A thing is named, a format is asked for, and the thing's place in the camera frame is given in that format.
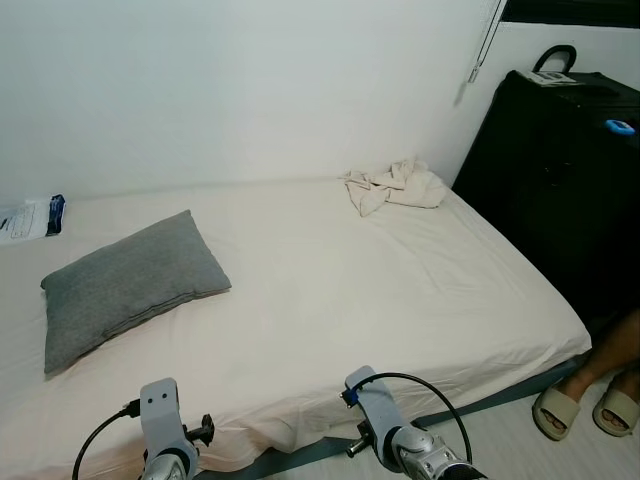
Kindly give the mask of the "person's bare leg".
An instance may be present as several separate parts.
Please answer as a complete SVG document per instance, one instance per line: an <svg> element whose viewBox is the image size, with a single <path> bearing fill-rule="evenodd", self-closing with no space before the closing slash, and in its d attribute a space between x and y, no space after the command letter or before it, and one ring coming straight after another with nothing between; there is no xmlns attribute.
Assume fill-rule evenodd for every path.
<svg viewBox="0 0 640 480"><path fill-rule="evenodd" d="M640 317L639 311L635 310L614 325L603 342L591 349L585 364L563 385L582 385L588 389L608 372L634 369L639 358Z"/></svg>
<svg viewBox="0 0 640 480"><path fill-rule="evenodd" d="M618 372L609 384L609 389L617 390L618 393L625 394L632 402L639 403L640 399L640 378L639 367Z"/></svg>

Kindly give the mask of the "crumpled cream cloth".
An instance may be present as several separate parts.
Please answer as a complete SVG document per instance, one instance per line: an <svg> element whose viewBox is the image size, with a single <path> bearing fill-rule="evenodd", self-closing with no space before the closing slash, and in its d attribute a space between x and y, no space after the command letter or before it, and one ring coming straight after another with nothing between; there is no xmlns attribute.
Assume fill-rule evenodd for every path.
<svg viewBox="0 0 640 480"><path fill-rule="evenodd" d="M361 218L385 204L436 209L451 192L443 179L416 157L389 165L384 172L347 172L340 179Z"/></svg>

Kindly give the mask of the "white blind wand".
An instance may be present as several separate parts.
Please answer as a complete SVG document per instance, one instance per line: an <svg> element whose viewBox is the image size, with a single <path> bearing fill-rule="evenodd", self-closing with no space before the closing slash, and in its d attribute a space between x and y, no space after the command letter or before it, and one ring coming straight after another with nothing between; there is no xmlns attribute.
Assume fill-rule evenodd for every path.
<svg viewBox="0 0 640 480"><path fill-rule="evenodd" d="M508 0L488 1L490 8L489 17L486 19L483 37L481 37L479 46L476 47L474 60L472 60L471 68L468 70L468 77L466 79L467 84L474 83L477 76L479 76L479 72L485 63L486 56L488 56L490 49L492 49L494 37L497 36L500 19L502 19L504 10L506 10L506 5L508 3Z"/></svg>

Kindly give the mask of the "dark grey bed base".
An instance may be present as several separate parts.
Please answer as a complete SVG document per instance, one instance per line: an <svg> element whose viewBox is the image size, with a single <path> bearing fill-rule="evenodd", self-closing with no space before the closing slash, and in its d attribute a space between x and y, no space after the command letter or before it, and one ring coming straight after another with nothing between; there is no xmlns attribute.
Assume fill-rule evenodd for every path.
<svg viewBox="0 0 640 480"><path fill-rule="evenodd" d="M460 408L460 412L462 415L466 415L466 413L489 410L489 408L500 406L500 404L535 396L541 390L552 387L558 380L570 375L573 370L582 364L585 358L586 355L572 357L571 360L566 360L562 364L550 367L547 371L540 372L540 374L532 376L530 379L499 390L494 396L466 404L466 406ZM251 463L251 466L232 472L202 471L201 474L195 476L195 480L260 480L262 477L280 474L280 472L291 470L291 468L310 465L312 462L326 460L326 458L342 454L346 452L346 448L351 443L352 440L349 439L324 436L320 442L306 445L306 447L297 449L292 453L275 451L274 448L270 448L265 453L262 453L260 457L257 457Z"/></svg>

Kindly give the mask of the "white paper label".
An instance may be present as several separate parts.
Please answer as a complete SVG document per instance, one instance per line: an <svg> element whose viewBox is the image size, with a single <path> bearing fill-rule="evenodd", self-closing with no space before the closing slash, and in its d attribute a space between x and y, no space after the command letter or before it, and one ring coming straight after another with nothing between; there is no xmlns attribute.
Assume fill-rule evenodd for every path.
<svg viewBox="0 0 640 480"><path fill-rule="evenodd" d="M575 78L568 76L563 72L541 72L541 70L531 70L526 72L525 77L529 78L534 84L541 87L567 87L572 84L580 84Z"/></svg>

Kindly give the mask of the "grey pillow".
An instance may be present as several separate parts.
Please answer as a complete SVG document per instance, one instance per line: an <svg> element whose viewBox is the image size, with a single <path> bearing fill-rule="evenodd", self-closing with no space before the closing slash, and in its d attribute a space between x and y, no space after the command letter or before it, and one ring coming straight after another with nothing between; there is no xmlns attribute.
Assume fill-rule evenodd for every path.
<svg viewBox="0 0 640 480"><path fill-rule="evenodd" d="M46 275L46 376L106 340L192 300L228 292L229 276L191 212L138 230Z"/></svg>

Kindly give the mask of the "dark window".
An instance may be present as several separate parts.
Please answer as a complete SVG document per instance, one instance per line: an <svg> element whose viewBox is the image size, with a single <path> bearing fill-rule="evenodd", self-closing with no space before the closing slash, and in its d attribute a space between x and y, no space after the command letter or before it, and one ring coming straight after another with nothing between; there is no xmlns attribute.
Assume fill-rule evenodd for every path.
<svg viewBox="0 0 640 480"><path fill-rule="evenodd" d="M640 27L640 0L507 0L503 22Z"/></svg>

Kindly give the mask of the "blue tag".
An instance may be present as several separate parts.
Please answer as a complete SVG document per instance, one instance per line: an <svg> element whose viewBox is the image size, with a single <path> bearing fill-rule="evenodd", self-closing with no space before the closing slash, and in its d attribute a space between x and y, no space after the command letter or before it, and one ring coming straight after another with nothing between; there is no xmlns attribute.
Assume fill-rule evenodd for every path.
<svg viewBox="0 0 640 480"><path fill-rule="evenodd" d="M607 131L617 136L632 137L637 133L635 125L621 119L605 119L603 125Z"/></svg>

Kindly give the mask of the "white and blue packet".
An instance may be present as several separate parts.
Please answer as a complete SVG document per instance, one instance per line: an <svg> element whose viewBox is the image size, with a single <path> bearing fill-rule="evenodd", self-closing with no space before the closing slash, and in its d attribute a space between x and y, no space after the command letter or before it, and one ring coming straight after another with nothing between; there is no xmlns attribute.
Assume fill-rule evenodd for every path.
<svg viewBox="0 0 640 480"><path fill-rule="evenodd" d="M59 236L65 205L63 195L54 195L0 209L0 246Z"/></svg>

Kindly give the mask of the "tall black hard case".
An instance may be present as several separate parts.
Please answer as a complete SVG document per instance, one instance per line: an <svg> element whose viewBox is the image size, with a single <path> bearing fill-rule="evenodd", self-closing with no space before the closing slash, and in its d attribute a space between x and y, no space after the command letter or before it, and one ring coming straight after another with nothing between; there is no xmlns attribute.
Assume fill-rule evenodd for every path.
<svg viewBox="0 0 640 480"><path fill-rule="evenodd" d="M452 189L595 328L639 305L640 93L602 73L567 87L525 73L498 84ZM612 134L611 118L637 133Z"/></svg>

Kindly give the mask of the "mattress with cream sheet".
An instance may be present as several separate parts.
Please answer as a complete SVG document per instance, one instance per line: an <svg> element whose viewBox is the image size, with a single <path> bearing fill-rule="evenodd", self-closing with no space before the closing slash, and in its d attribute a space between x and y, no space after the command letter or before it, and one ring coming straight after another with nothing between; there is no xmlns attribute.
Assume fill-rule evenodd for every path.
<svg viewBox="0 0 640 480"><path fill-rule="evenodd" d="M230 289L156 316L47 378L41 280L178 212L193 219ZM460 197L362 218L339 180L174 189L72 201L58 237L0 247L0 480L134 480L137 420L96 426L173 378L180 415L210 415L204 470L352 436L340 401L362 366L407 372L407 415L465 407L590 347L561 293Z"/></svg>

